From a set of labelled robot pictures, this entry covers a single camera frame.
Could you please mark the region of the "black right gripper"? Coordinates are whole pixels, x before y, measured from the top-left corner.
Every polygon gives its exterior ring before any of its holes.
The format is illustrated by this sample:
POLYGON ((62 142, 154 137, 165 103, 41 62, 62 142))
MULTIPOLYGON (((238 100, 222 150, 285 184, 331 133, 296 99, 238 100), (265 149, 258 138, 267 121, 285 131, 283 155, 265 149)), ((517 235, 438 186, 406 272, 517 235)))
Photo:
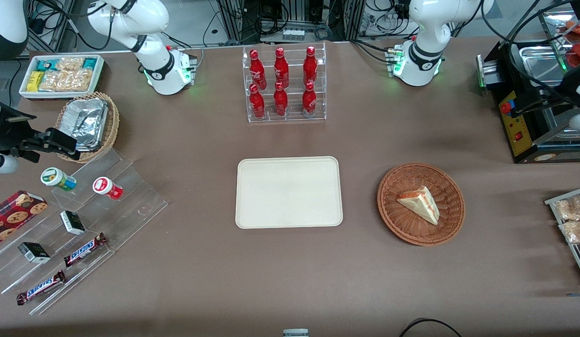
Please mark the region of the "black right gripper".
MULTIPOLYGON (((22 158, 38 163, 43 147, 41 132, 34 130, 29 121, 33 115, 12 109, 0 102, 0 154, 22 158)), ((46 152, 57 153, 67 160, 78 161, 80 152, 76 149, 78 141, 55 128, 45 130, 46 152)))

